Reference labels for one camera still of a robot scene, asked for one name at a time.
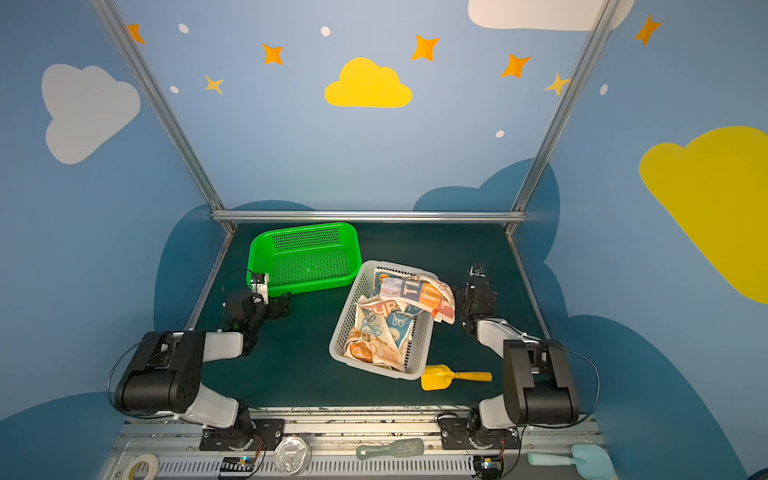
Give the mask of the grey plastic basket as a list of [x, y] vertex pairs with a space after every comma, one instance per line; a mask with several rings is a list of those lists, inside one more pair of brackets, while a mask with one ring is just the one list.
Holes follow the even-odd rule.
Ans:
[[352, 283], [351, 290], [347, 296], [341, 315], [331, 337], [328, 347], [329, 354], [334, 360], [340, 363], [371, 374], [393, 379], [409, 381], [418, 380], [426, 368], [433, 327], [435, 325], [435, 322], [429, 313], [420, 313], [413, 322], [411, 339], [405, 345], [406, 355], [403, 371], [366, 363], [344, 355], [344, 344], [348, 338], [349, 331], [354, 327], [355, 323], [357, 301], [361, 296], [370, 297], [373, 295], [375, 272], [377, 269], [383, 270], [385, 273], [394, 274], [397, 277], [424, 274], [436, 278], [434, 273], [416, 267], [381, 260], [368, 260], [363, 262]]

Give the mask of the striped rabbit text towel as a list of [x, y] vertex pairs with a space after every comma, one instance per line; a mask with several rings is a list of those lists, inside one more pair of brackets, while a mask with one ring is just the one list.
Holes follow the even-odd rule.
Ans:
[[455, 297], [451, 287], [431, 275], [384, 277], [380, 281], [379, 296], [382, 300], [394, 300], [419, 308], [429, 313], [438, 323], [453, 324], [456, 319]]

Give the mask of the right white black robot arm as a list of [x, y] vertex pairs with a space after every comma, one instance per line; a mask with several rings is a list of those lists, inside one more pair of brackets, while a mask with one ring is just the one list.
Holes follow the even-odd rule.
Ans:
[[567, 428], [577, 424], [581, 409], [567, 350], [496, 317], [497, 292], [484, 276], [469, 277], [455, 290], [455, 299], [457, 318], [465, 332], [501, 359], [502, 393], [479, 403], [482, 427]]

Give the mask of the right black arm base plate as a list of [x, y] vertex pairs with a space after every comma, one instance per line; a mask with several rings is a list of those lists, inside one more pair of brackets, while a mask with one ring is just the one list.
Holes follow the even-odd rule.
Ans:
[[444, 450], [502, 450], [521, 445], [519, 434], [510, 429], [485, 429], [477, 421], [455, 416], [441, 416], [436, 422]]

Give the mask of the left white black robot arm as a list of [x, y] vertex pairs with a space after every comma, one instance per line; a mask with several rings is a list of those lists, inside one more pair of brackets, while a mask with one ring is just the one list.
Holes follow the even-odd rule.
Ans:
[[133, 418], [174, 417], [209, 429], [250, 430], [247, 405], [205, 386], [203, 365], [250, 355], [264, 323], [290, 314], [291, 297], [241, 291], [228, 299], [225, 330], [145, 334], [129, 350], [132, 358], [117, 385], [107, 380], [112, 407]]

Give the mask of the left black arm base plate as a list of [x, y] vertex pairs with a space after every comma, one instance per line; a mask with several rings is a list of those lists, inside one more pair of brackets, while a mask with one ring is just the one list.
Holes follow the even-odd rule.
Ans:
[[226, 429], [206, 428], [199, 444], [200, 451], [250, 452], [273, 451], [282, 440], [285, 421], [278, 418], [256, 418], [244, 425]]

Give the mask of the green plastic basket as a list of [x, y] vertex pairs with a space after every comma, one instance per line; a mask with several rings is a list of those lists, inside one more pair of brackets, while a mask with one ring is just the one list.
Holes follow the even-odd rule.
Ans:
[[344, 287], [362, 266], [358, 234], [348, 223], [283, 228], [258, 235], [247, 269], [268, 276], [268, 294], [281, 296]]

